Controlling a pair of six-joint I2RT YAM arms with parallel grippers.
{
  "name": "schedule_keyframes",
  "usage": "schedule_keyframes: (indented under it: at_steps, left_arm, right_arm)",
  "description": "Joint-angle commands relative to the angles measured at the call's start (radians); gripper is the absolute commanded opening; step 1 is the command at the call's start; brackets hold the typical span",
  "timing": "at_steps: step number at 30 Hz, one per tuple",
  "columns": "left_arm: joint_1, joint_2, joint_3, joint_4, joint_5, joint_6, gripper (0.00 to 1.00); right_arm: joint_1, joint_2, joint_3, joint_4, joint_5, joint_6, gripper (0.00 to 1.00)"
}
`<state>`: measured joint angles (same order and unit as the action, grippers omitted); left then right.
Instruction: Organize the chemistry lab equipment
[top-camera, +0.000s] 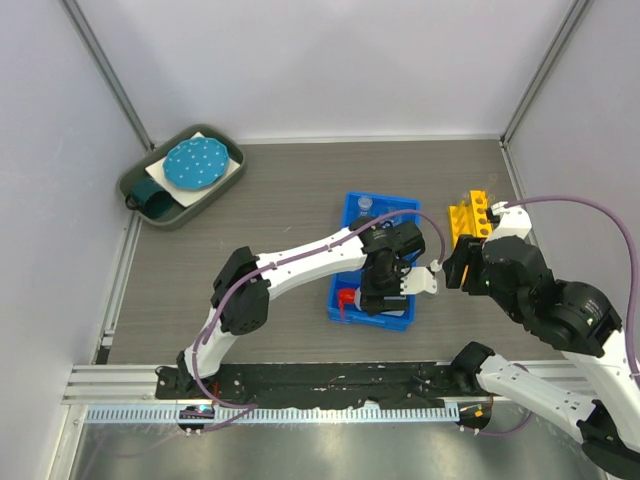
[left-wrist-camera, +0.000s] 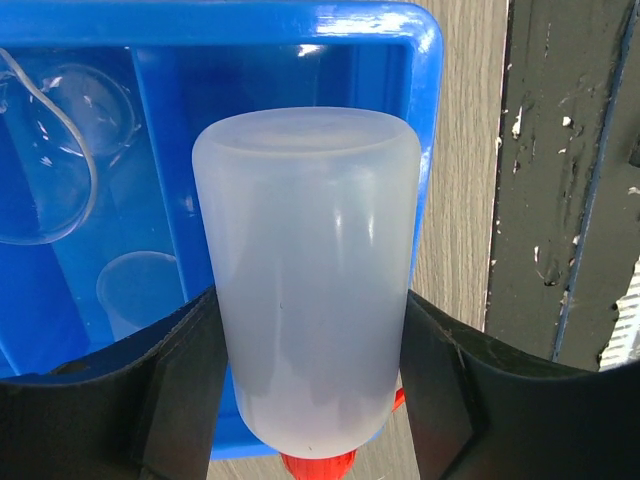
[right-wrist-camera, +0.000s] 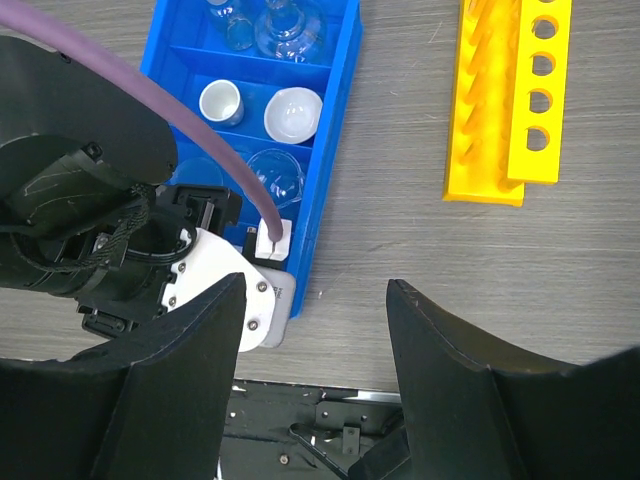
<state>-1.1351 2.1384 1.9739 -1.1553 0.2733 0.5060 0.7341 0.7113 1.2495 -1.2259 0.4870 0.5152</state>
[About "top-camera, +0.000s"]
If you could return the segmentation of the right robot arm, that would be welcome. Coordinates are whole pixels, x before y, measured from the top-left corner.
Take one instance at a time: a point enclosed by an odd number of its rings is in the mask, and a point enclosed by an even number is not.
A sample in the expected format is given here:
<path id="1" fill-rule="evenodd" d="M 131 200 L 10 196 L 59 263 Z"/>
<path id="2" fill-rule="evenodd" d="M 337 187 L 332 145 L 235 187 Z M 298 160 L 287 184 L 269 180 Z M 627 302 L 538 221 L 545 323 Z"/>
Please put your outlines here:
<path id="1" fill-rule="evenodd" d="M 606 295 L 584 282 L 556 279 L 540 249 L 518 236 L 463 235 L 443 270 L 447 288 L 491 298 L 526 332 L 561 352 L 595 394 L 555 387 L 478 342 L 451 363 L 455 389 L 507 397 L 563 429 L 600 469 L 638 478 L 639 390 L 623 357 L 622 320 Z"/>

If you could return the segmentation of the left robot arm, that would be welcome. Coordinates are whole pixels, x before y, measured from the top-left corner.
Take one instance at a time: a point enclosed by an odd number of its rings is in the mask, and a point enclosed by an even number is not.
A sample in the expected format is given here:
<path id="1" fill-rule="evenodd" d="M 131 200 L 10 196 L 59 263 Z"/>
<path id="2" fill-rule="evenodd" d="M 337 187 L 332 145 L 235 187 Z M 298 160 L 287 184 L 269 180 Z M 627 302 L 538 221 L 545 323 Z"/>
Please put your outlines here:
<path id="1" fill-rule="evenodd" d="M 197 339 L 177 357 L 178 387 L 205 397 L 235 340 L 262 327 L 271 301 L 309 282 L 343 272 L 359 274 L 341 288 L 338 307 L 368 316 L 404 314 L 413 295 L 438 291 L 434 274 L 414 262 L 426 250 L 415 222 L 394 225 L 360 217 L 324 239 L 276 253 L 233 252 L 214 281 L 208 318 Z"/>

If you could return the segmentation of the yellow test tube rack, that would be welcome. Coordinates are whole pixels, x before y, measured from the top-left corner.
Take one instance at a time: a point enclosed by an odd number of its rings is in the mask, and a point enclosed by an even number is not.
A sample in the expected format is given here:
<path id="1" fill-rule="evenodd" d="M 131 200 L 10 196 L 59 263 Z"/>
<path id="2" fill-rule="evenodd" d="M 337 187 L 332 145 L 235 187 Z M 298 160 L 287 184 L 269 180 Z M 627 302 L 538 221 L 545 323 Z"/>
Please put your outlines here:
<path id="1" fill-rule="evenodd" d="M 447 210 L 452 246 L 462 235 L 487 238 L 493 227 L 487 217 L 490 197 L 485 190 L 470 190 L 462 201 Z"/>

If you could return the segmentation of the blue divided plastic bin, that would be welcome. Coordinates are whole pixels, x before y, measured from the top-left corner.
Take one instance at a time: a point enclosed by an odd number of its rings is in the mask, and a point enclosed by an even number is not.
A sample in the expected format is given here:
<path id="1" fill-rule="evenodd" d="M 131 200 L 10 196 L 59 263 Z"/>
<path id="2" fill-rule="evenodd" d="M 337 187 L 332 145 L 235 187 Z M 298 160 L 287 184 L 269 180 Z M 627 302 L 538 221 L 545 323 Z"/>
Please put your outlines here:
<path id="1" fill-rule="evenodd" d="M 362 216 L 379 217 L 383 214 L 399 210 L 419 210 L 421 204 L 417 199 L 379 195 L 366 192 L 349 192 L 346 194 L 342 212 L 342 226 L 349 226 Z M 403 313 L 390 312 L 369 316 L 354 304 L 342 304 L 340 294 L 360 287 L 361 272 L 343 272 L 331 278 L 327 312 L 328 318 L 337 323 L 357 324 L 377 327 L 387 331 L 405 332 L 416 317 L 416 299 L 409 298 L 408 309 Z"/>

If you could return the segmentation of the white squeeze bottle red cap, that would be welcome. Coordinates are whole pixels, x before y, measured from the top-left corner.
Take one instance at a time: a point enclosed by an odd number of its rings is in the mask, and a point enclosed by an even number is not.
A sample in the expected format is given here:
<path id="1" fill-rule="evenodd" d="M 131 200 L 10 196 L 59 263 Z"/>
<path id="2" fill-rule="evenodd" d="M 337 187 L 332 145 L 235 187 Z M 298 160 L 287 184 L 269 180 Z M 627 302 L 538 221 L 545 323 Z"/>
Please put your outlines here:
<path id="1" fill-rule="evenodd" d="M 352 308 L 355 311 L 361 309 L 361 290 L 359 288 L 341 288 L 337 292 L 337 303 L 341 323 L 347 321 L 346 310 Z"/>

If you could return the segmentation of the thin clear test tube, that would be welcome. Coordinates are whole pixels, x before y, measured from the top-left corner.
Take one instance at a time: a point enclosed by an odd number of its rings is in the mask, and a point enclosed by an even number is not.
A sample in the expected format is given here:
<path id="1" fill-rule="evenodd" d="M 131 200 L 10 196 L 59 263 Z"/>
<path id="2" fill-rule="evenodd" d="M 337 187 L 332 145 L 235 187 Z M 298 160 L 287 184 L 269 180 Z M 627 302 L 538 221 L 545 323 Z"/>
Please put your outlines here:
<path id="1" fill-rule="evenodd" d="M 494 195 L 495 192 L 495 187 L 498 181 L 498 175 L 495 173 L 492 173 L 488 176 L 488 180 L 486 182 L 484 191 L 486 193 L 487 197 L 491 197 Z"/>

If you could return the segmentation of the clear glass flask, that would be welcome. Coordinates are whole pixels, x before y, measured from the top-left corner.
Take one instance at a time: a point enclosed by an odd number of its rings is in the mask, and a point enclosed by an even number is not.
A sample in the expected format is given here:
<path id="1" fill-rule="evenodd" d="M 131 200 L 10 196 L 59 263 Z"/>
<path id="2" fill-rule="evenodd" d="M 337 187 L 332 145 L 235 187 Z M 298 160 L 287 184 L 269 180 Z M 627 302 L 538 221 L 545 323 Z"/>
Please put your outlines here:
<path id="1" fill-rule="evenodd" d="M 393 205 L 385 206 L 381 211 L 380 215 L 385 217 L 386 221 L 391 222 L 392 224 L 397 224 L 402 219 L 401 215 L 397 214 L 398 208 Z"/>

